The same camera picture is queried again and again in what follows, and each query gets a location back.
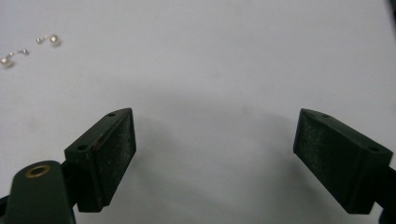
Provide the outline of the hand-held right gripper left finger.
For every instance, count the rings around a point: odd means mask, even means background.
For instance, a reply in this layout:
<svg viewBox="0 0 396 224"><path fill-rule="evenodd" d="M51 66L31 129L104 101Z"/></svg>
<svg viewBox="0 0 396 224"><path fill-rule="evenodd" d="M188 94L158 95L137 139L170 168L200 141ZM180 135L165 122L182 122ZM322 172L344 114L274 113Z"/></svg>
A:
<svg viewBox="0 0 396 224"><path fill-rule="evenodd" d="M131 108L106 114L64 151L80 212L97 213L110 205L135 153Z"/></svg>

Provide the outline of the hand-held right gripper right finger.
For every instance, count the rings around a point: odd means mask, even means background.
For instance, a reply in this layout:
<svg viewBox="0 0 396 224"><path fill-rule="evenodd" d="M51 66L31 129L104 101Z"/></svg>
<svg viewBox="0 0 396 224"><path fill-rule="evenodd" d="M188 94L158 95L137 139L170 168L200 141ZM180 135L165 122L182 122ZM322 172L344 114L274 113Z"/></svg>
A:
<svg viewBox="0 0 396 224"><path fill-rule="evenodd" d="M293 152L349 214L393 211L393 153L330 115L300 111Z"/></svg>

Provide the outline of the pearl earring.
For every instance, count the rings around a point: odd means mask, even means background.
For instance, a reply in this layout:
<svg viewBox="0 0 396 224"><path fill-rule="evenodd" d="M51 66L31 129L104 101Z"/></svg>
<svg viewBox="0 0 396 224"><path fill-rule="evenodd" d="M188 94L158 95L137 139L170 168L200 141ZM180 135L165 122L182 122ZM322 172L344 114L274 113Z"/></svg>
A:
<svg viewBox="0 0 396 224"><path fill-rule="evenodd" d="M61 40L60 40L59 36L57 36L56 34L44 35L44 36L38 37L35 40L35 42L38 45L41 45L44 42L50 42L53 47L57 47L57 46L61 45Z"/></svg>

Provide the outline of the small metal screws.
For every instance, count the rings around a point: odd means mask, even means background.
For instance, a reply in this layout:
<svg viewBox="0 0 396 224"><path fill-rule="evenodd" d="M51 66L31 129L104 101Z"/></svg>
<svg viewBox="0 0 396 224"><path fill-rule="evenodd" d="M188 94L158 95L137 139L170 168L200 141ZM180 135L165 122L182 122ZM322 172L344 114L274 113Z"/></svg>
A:
<svg viewBox="0 0 396 224"><path fill-rule="evenodd" d="M13 57L16 55L29 55L30 52L27 49L21 49L21 50L16 50L16 51L11 51L9 54L7 54L5 57L0 59L0 64L5 67L5 68L10 68L12 67L15 63L12 60Z"/></svg>

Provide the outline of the white table mat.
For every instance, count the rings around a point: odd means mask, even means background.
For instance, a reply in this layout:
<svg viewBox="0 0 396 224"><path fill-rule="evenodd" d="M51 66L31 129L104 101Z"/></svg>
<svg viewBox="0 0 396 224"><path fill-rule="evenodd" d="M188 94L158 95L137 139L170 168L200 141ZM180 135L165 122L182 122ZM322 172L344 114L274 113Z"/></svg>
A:
<svg viewBox="0 0 396 224"><path fill-rule="evenodd" d="M299 113L393 153L396 36L387 0L0 0L0 197L62 161L106 113L137 151L111 204L77 224L377 224L350 215L293 153ZM61 45L35 40L56 34Z"/></svg>

